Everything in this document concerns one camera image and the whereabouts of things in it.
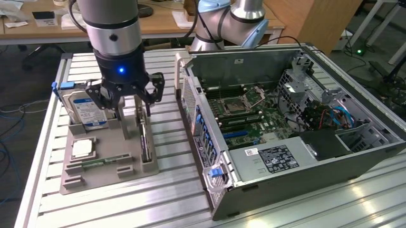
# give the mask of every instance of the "table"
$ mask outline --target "table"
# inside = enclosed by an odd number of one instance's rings
[[[366,29],[366,27],[368,27],[370,21],[373,20],[374,15],[376,15],[377,12],[378,12],[378,10],[380,10],[382,4],[384,4],[384,3],[397,3],[397,2],[398,2],[398,0],[377,0],[377,3],[376,3],[376,5],[374,5],[374,8],[370,10],[370,12],[369,12],[369,14],[368,14],[368,17],[365,18],[362,24],[361,24],[360,27],[358,27],[358,30],[357,30],[356,34],[353,35],[353,38],[352,38],[352,40],[350,40],[352,46],[353,46],[354,43],[357,42],[357,40],[358,40],[358,38],[360,38],[360,36],[361,36],[364,30]]]
[[[329,55],[362,0],[263,1],[286,25],[282,36],[293,36],[301,42],[312,43]],[[285,38],[279,44],[294,42]]]
[[[145,54],[147,71],[163,72],[166,77],[163,101],[151,108],[161,173],[70,195],[59,194],[68,115],[52,94],[15,227],[361,228],[384,224],[402,227],[406,224],[405,152],[346,183],[226,220],[211,220],[175,100],[174,60],[181,51],[185,49],[155,50]],[[348,80],[354,81],[324,54],[317,55]],[[74,54],[72,59],[62,60],[56,82],[101,77],[97,65],[92,53]],[[336,82],[326,78],[317,66],[314,71],[314,77],[334,87]],[[130,98],[126,105],[127,113],[134,110]]]
[[[142,4],[147,4],[154,8],[154,15],[147,18],[141,18],[141,30],[143,38],[178,38],[185,36],[189,29],[181,29],[177,26],[173,18],[173,9],[163,7],[171,7],[182,9],[181,3],[157,3],[153,1],[142,0]],[[88,36],[79,29],[62,30],[60,28],[60,16],[59,26],[56,27],[38,27],[34,21],[34,11],[54,11],[62,9],[54,5],[51,0],[38,0],[36,2],[24,2],[22,11],[30,16],[30,24],[18,28],[3,28],[0,32],[0,45],[14,44],[44,44],[44,43],[66,43],[66,42],[82,42],[88,41]],[[269,7],[266,9],[266,18],[270,19],[266,34],[270,34],[271,38],[279,37],[285,28],[283,23],[277,19],[273,11]],[[2,22],[10,22],[7,18],[2,19]]]
[[[390,11],[390,13],[388,14],[384,22],[381,23],[380,27],[377,28],[377,31],[374,32],[370,39],[368,40],[368,46],[373,46],[377,38],[380,37],[380,35],[384,32],[389,22],[393,20],[396,14],[398,13],[401,8],[402,7],[397,4],[396,7],[393,8],[393,10]],[[394,54],[394,56],[392,57],[392,59],[389,60],[388,63],[392,64],[392,65],[396,65],[405,52],[406,52],[406,42],[405,42],[404,46],[400,48],[400,50],[397,51],[397,53]]]

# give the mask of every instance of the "wooden desk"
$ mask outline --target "wooden desk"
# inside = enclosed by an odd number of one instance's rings
[[[286,24],[283,36],[313,43],[329,54],[354,16],[362,0],[265,0]],[[279,43],[295,43],[289,38]]]
[[[139,3],[147,4],[154,8],[154,15],[147,18],[141,18],[141,30],[143,38],[175,38],[182,37],[187,33],[187,29],[181,29],[177,26],[173,18],[171,7],[181,9],[182,4],[174,2],[157,3],[147,0],[141,0]],[[281,35],[285,24],[277,19],[273,11],[266,7],[266,18],[270,19],[267,34],[270,38]],[[18,28],[4,28],[4,34],[0,33],[0,45],[6,44],[43,44],[43,43],[64,43],[88,41],[88,36],[79,29],[62,30],[60,16],[58,18],[59,26],[38,27],[32,16],[34,11],[54,11],[62,9],[54,5],[51,0],[38,0],[36,2],[24,2],[22,11],[30,17],[28,25]]]

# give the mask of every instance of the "blue cable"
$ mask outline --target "blue cable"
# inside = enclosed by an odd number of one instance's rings
[[[23,118],[16,118],[16,117],[8,117],[8,116],[4,116],[4,115],[0,115],[2,118],[6,118],[6,119],[11,119],[11,120],[19,120],[19,122],[22,122],[22,127],[20,129],[14,133],[11,134],[8,137],[6,137],[4,139],[0,140],[0,142],[6,142],[7,140],[10,140],[11,138],[14,138],[20,132],[22,130],[24,129],[24,119]],[[16,162],[15,162],[15,159],[14,159],[14,156],[12,154],[7,151],[7,149],[4,148],[4,150],[0,149],[0,152],[4,154],[4,156],[8,156],[8,159],[10,159],[10,162],[12,164],[12,168],[16,172],[16,176],[18,176],[18,187],[15,189],[15,191],[11,193],[11,195],[0,202],[0,206],[7,202],[7,200],[10,198],[12,198],[16,193],[19,192],[19,190],[22,189],[22,181],[20,181],[20,172],[19,172],[19,169],[18,169],[18,165],[16,165]]]
[[[24,119],[19,118],[19,117],[8,117],[4,115],[0,115],[0,117],[6,118],[6,119],[11,119],[11,120],[19,120],[22,122],[20,129],[12,135],[10,135],[8,137],[6,137],[4,139],[0,140],[2,142],[6,142],[7,140],[10,140],[12,137],[15,137],[22,132],[22,130],[24,128]]]
[[[352,128],[353,128],[354,127],[354,121],[352,119],[352,114],[349,113],[349,111],[344,107],[340,107],[340,106],[334,107],[334,109],[338,109],[338,110],[341,110],[345,113],[345,115],[348,116],[348,118],[350,120],[350,124],[352,124]],[[334,112],[333,112],[333,110],[330,110],[330,116],[332,116],[333,121],[338,125],[341,125],[342,123],[334,118]]]
[[[8,155],[8,158],[10,158],[11,162],[12,162],[14,170],[15,170],[16,175],[18,175],[18,188],[16,188],[16,190],[12,192],[12,194],[10,195],[10,197],[7,197],[7,198],[0,202],[0,206],[2,206],[3,203],[6,203],[7,200],[8,200],[10,198],[12,198],[12,197],[15,196],[15,194],[18,193],[18,191],[20,190],[20,188],[22,188],[22,182],[20,182],[20,172],[19,172],[18,166],[16,166],[16,164],[15,164],[14,156],[8,153],[7,150],[0,150],[0,152],[4,153],[6,155]]]

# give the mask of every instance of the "floor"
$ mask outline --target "floor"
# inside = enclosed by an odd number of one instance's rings
[[[354,31],[365,18],[365,14],[354,17],[349,29]],[[364,37],[369,35],[372,29],[377,26],[380,21],[373,20],[368,30],[364,33]],[[386,62],[393,54],[406,41],[406,34],[401,33],[393,28],[388,28],[378,38],[374,49],[376,53],[366,53],[362,57],[366,61],[374,60],[382,63],[388,70],[392,70],[393,66]],[[364,44],[364,40],[360,39],[354,46],[354,49]],[[28,46],[28,51],[32,51],[35,45]],[[80,53],[91,52],[87,43],[63,44],[62,47],[67,52]],[[16,46],[8,46],[8,50],[0,54],[0,107],[11,104],[26,104],[36,100],[46,100],[51,94],[51,83],[55,79],[59,58],[60,55],[55,50],[47,50],[36,58],[34,64],[35,68],[31,72],[26,72],[20,68],[20,61],[27,52],[20,52]],[[362,62],[354,58],[346,56],[342,52],[333,52],[330,58],[345,69],[350,69],[358,66]],[[352,71],[354,75],[370,78],[370,72],[368,67],[361,67]],[[400,76],[406,76],[406,66],[404,66]],[[30,107],[27,111],[39,110],[47,107],[47,103],[40,103]],[[8,115],[19,118],[22,113]],[[0,205],[0,227],[14,227],[15,218],[20,205],[20,198],[23,196],[24,185],[28,178],[31,162],[35,154],[39,132],[42,129],[44,112],[35,114],[26,114],[26,126],[22,132],[6,142],[10,152],[12,153],[16,161],[18,170],[20,173],[22,187],[12,195],[12,200]],[[14,124],[15,120],[0,118],[0,132],[3,132]],[[6,162],[0,163],[0,171],[4,169]],[[15,191],[18,186],[16,172],[12,168],[7,171],[6,175],[0,178],[0,202]]]

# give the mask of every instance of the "warning sticker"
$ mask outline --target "warning sticker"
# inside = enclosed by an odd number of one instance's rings
[[[298,161],[293,157],[286,145],[277,146],[258,152],[262,160],[265,161],[267,170],[271,173],[300,167]]]
[[[258,154],[258,149],[257,149],[257,148],[247,149],[247,150],[246,150],[246,154],[247,154],[247,156],[251,156],[251,155],[254,155],[254,154]]]

